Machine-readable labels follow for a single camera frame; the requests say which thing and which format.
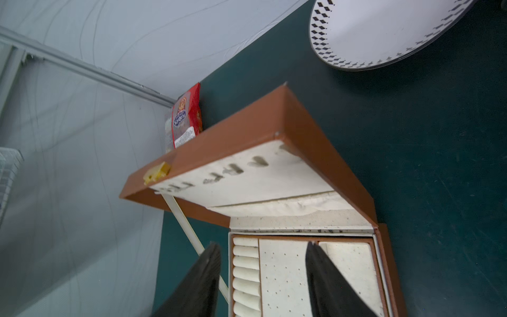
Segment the red snack bag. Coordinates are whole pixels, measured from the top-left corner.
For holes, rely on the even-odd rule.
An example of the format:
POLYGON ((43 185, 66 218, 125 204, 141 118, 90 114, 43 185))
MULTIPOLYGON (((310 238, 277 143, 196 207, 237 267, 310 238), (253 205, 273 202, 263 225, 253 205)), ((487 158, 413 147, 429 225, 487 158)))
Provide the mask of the red snack bag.
POLYGON ((165 152, 182 146, 203 131, 199 105, 201 83, 196 83, 174 104, 165 119, 165 152))

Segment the white bowl diamond pattern rim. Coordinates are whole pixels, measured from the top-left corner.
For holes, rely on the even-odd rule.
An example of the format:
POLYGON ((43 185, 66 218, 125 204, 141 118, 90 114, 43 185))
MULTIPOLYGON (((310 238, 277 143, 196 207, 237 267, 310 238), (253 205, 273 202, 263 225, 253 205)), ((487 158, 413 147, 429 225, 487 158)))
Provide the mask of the white bowl diamond pattern rim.
POLYGON ((377 69, 426 48, 474 5, 474 0, 316 1, 310 43, 319 59, 335 69, 377 69))

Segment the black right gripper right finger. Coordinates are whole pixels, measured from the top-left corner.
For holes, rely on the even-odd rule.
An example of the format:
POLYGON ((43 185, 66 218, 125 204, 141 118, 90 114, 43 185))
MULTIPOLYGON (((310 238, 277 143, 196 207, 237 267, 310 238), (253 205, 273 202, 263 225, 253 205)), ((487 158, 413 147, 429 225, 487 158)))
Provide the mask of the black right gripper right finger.
POLYGON ((323 249, 309 242, 306 276, 313 316, 374 316, 323 249))

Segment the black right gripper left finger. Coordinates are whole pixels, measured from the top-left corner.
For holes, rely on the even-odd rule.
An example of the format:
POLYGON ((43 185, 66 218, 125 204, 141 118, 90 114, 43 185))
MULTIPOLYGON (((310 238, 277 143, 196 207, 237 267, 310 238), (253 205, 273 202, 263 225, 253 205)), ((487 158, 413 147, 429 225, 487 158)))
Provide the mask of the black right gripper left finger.
POLYGON ((211 243, 153 316, 215 316, 220 269, 220 246, 211 243))

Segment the brown jewelry box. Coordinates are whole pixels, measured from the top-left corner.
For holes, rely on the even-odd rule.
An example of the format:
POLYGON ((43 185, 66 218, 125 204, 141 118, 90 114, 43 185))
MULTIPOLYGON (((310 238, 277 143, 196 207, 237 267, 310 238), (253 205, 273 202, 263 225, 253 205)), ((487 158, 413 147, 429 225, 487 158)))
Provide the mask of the brown jewelry box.
POLYGON ((308 243, 354 302, 407 315, 374 200, 285 85, 131 174, 120 198, 171 211, 198 252, 189 219, 229 230, 229 316, 311 316, 308 243))

